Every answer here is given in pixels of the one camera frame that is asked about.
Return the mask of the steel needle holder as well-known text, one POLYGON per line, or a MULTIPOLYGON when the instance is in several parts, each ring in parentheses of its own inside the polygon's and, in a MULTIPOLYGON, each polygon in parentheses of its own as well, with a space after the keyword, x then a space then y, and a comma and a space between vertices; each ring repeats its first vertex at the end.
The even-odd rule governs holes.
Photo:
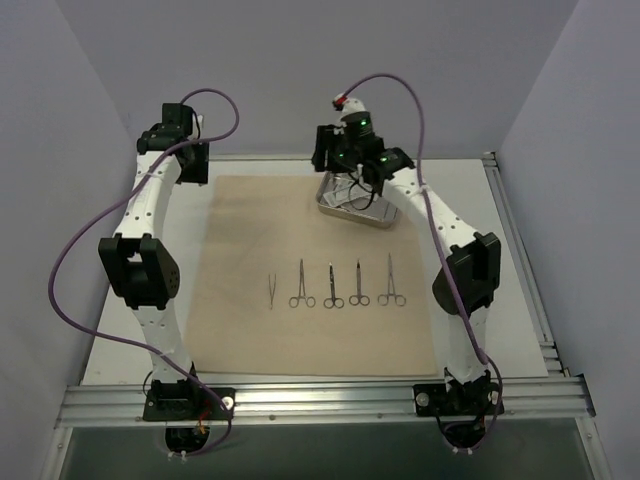
POLYGON ((299 260, 299 277, 297 294, 291 296, 288 301, 290 308, 297 308, 299 305, 305 305, 307 308, 313 308, 316 305, 316 299, 306 292, 304 260, 299 260))

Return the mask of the stainless steel instrument tray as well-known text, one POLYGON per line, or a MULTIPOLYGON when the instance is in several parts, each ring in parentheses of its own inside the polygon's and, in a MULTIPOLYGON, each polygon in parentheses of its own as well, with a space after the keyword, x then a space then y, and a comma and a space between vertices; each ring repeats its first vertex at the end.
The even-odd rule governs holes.
POLYGON ((319 211, 325 215, 379 229, 389 229, 398 216, 396 207, 377 194, 372 196, 369 186, 354 181, 348 174, 324 173, 315 194, 315 200, 319 211), (349 203, 331 208, 324 202, 322 194, 327 189, 349 183, 355 186, 349 203))

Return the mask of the steel tweezers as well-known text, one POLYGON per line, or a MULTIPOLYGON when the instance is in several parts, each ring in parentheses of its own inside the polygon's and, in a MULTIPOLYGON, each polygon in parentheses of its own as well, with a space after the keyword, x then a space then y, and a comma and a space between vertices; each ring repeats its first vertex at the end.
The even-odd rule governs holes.
POLYGON ((274 307, 274 299, 277 288, 277 275, 269 274, 268 275, 268 289, 269 289, 269 308, 273 309, 274 307))

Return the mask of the steel surgical scissors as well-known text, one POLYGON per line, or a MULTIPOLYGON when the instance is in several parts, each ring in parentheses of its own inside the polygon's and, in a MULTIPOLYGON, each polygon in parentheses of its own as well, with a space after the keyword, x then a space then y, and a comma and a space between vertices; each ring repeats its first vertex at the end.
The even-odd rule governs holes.
POLYGON ((362 269, 360 260, 356 263, 356 290, 355 293, 349 297, 349 304, 351 306, 369 306, 370 297, 363 292, 362 289, 362 269))

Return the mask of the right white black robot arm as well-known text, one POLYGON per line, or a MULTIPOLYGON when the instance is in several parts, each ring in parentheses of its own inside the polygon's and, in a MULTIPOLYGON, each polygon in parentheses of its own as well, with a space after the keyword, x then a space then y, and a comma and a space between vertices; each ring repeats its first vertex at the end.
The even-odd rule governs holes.
POLYGON ((338 125, 318 126, 311 162, 318 172, 358 175, 437 254, 440 269, 431 290, 449 319, 444 400, 455 412, 469 411, 480 400, 475 381, 490 369, 486 322, 500 284, 500 240, 467 224, 424 182, 414 160, 385 146, 367 111, 347 114, 338 125))

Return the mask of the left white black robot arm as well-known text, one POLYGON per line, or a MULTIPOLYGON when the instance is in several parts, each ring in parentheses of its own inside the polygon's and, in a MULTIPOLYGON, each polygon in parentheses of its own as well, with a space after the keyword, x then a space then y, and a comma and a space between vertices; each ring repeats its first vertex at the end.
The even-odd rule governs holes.
POLYGON ((152 355, 149 401, 179 419, 190 419, 200 411, 202 395, 197 385, 170 366, 175 363, 194 372, 174 305, 180 270, 161 237, 173 188, 183 167, 197 156, 192 147, 167 157, 162 153, 196 137, 197 117, 180 103, 163 104, 161 113, 161 121, 136 143, 132 197, 113 236, 99 242, 98 253, 114 293, 132 310, 146 344, 158 351, 152 355))

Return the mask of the steel forceps clamp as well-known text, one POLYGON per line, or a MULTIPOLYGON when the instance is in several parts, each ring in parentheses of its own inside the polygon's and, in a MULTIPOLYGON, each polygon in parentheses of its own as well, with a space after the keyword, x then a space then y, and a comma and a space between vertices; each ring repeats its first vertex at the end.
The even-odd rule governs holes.
POLYGON ((404 307, 407 302, 406 297, 396 291, 391 254, 388 254, 387 257, 387 289, 378 295, 377 302, 380 306, 388 306, 393 303, 398 307, 404 307))

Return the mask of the beige surgical wrap cloth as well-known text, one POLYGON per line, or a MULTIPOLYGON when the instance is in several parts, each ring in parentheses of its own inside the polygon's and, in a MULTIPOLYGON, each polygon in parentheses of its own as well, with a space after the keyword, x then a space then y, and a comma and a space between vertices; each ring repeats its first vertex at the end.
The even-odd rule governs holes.
POLYGON ((315 177, 222 176, 186 324, 201 372, 319 376, 432 376, 438 371, 418 234, 406 219, 388 230, 321 213, 315 177), (380 306, 392 255, 406 305, 380 306), (313 308, 290 308, 299 260, 313 308), (360 260, 369 306, 351 306, 360 260), (332 263, 341 309, 327 309, 332 263), (273 309, 268 275, 277 275, 273 309))

